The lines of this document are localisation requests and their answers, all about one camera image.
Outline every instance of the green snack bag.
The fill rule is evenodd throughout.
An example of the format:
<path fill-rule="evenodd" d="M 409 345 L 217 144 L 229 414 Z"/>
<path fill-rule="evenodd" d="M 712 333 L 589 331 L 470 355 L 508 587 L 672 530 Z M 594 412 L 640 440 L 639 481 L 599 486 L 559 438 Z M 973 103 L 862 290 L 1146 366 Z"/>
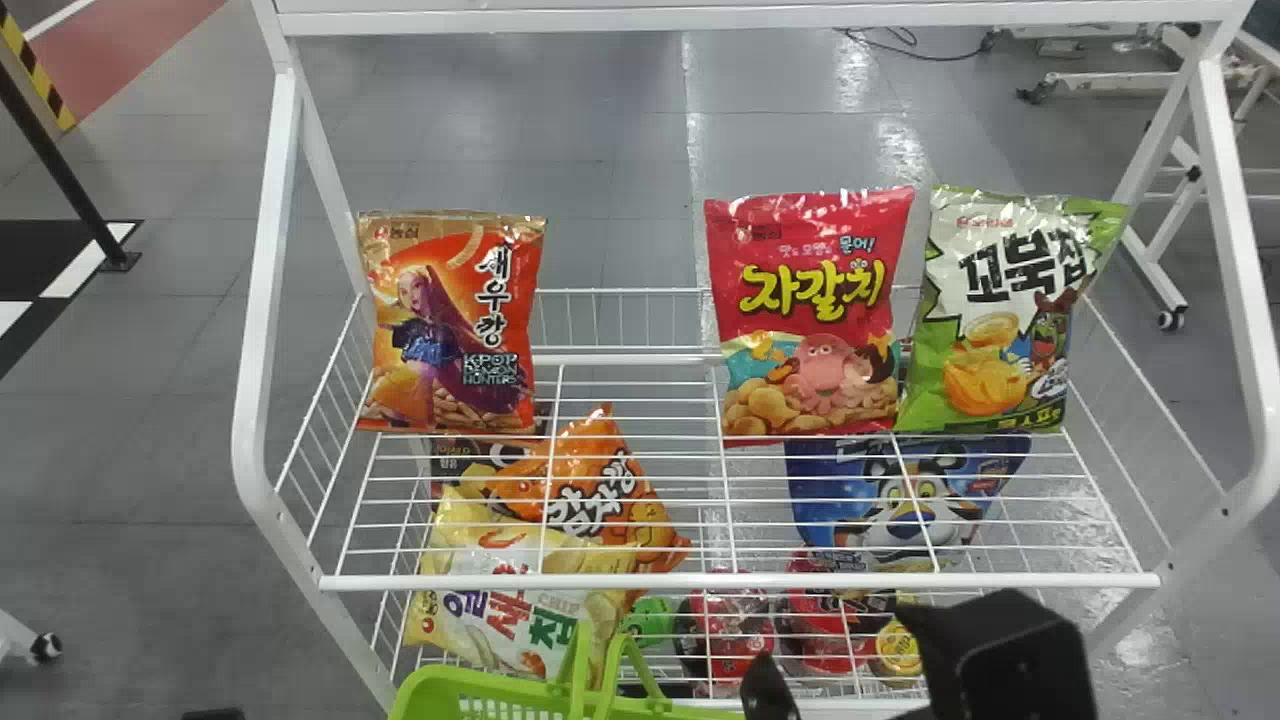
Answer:
<path fill-rule="evenodd" d="M 1066 406 L 1071 306 L 1125 206 L 937 186 L 896 430 L 1048 430 Z"/>

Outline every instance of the blue snack bag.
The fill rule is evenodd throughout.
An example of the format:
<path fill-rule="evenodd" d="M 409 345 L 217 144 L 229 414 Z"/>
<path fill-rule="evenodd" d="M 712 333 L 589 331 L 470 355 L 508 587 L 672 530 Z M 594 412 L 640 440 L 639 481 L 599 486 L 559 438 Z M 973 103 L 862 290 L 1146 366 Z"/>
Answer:
<path fill-rule="evenodd" d="M 786 443 L 791 511 L 815 561 L 846 571 L 931 570 L 924 533 L 938 555 L 969 544 L 1032 447 L 1027 434 L 897 442 L 901 461 L 887 437 Z"/>

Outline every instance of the red floor mark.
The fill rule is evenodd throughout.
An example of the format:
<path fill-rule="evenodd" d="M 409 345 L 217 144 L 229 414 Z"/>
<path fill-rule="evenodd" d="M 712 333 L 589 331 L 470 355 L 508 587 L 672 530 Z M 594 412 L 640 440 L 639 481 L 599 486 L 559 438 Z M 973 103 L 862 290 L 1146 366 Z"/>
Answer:
<path fill-rule="evenodd" d="M 31 42 L 77 119 L 147 69 L 225 0 L 97 0 Z"/>

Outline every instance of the yellow black striped pole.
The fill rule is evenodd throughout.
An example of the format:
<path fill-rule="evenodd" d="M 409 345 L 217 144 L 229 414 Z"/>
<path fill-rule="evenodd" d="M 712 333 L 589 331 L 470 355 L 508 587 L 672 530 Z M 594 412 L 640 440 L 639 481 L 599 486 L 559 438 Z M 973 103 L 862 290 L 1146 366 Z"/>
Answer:
<path fill-rule="evenodd" d="M 45 68 L 36 60 L 36 53 L 22 35 L 18 22 L 9 14 L 9 8 L 5 8 L 4 0 L 0 0 L 0 37 L 4 37 L 4 44 L 13 53 L 14 58 L 18 58 L 18 61 L 22 63 L 23 69 L 27 70 L 27 77 L 31 79 L 32 87 L 36 88 L 36 94 L 40 95 L 40 99 L 54 113 L 58 129 L 67 132 L 76 127 L 76 118 L 72 117 L 70 109 L 63 102 L 63 96 L 54 87 L 52 78 L 49 77 Z"/>

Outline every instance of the black device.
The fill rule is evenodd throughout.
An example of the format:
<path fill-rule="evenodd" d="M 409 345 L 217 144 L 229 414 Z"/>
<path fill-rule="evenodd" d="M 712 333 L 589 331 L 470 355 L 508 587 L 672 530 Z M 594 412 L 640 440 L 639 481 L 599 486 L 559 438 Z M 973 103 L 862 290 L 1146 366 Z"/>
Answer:
<path fill-rule="evenodd" d="M 929 684 L 929 707 L 897 720 L 1097 719 L 1079 628 L 1025 594 L 1002 589 L 952 607 L 899 605 L 895 615 L 915 635 Z M 800 720 L 767 653 L 751 662 L 741 694 L 746 720 Z"/>

